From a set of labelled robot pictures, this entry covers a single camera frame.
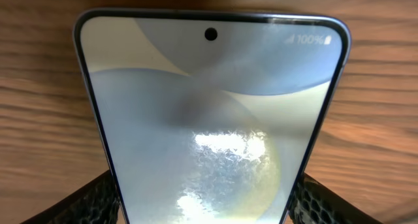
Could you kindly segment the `Samsung Galaxy smartphone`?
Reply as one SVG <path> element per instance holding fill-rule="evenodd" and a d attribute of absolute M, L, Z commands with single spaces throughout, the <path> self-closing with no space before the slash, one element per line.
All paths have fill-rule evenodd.
<path fill-rule="evenodd" d="M 127 223 L 283 223 L 351 49 L 329 16 L 139 8 L 73 41 Z"/>

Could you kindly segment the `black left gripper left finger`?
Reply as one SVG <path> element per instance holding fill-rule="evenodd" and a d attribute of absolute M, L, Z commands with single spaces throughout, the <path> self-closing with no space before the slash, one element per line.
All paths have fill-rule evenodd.
<path fill-rule="evenodd" d="M 120 198 L 108 170 L 22 224 L 116 224 Z"/>

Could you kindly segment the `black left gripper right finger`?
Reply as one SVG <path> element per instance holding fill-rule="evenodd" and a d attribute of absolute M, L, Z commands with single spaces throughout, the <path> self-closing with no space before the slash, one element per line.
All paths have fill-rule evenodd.
<path fill-rule="evenodd" d="M 307 174 L 297 180 L 288 215 L 296 224 L 381 224 Z"/>

